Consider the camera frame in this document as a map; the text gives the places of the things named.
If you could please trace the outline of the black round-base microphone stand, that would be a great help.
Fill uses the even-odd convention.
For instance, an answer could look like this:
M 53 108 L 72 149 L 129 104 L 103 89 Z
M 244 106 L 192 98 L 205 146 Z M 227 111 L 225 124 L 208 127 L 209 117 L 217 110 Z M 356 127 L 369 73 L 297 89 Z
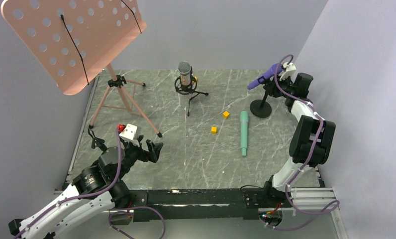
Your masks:
M 265 90 L 263 98 L 261 100 L 252 101 L 249 107 L 251 113 L 261 119 L 268 118 L 272 113 L 272 107 L 267 102 L 267 97 L 269 96 L 269 85 L 264 84 L 263 89 Z

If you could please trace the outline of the purple plastic microphone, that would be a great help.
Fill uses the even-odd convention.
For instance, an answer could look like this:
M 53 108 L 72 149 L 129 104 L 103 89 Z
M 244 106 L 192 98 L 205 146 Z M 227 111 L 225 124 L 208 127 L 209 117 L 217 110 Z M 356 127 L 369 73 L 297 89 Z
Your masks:
M 267 82 L 270 81 L 272 77 L 274 77 L 274 74 L 281 73 L 283 71 L 283 66 L 279 63 L 275 63 L 272 65 L 265 73 L 263 73 L 261 76 L 259 76 L 257 79 L 252 81 L 251 83 L 248 84 L 247 89 L 252 90 L 256 88 L 259 85 L 266 84 Z

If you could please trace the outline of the glitter microphone with mesh head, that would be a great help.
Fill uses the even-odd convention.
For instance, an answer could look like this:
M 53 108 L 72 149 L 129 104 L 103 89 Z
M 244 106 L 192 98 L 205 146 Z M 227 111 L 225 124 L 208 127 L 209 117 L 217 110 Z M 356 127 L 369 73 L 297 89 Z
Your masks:
M 192 67 L 187 61 L 181 61 L 178 65 L 179 85 L 183 92 L 190 92 L 192 88 L 191 72 Z

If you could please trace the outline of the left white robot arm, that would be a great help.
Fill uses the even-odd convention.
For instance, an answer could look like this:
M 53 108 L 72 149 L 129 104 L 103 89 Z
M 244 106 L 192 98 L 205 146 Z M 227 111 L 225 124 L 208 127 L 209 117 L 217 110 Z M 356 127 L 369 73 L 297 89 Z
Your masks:
M 60 195 L 36 214 L 8 224 L 15 239 L 54 239 L 109 209 L 127 208 L 134 198 L 122 178 L 135 162 L 156 163 L 163 143 L 141 145 L 121 140 L 118 146 L 99 145 L 99 158 L 76 176 Z

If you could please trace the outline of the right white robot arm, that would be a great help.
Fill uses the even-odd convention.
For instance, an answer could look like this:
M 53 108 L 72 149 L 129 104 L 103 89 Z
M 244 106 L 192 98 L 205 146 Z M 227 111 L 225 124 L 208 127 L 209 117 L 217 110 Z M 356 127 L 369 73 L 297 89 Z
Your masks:
M 269 199 L 285 201 L 286 189 L 305 172 L 324 164 L 329 157 L 336 125 L 322 118 L 308 99 L 312 81 L 313 76 L 298 73 L 294 81 L 287 77 L 278 83 L 271 80 L 264 85 L 269 96 L 285 97 L 289 112 L 298 121 L 289 147 L 289 159 L 264 185 L 264 193 Z

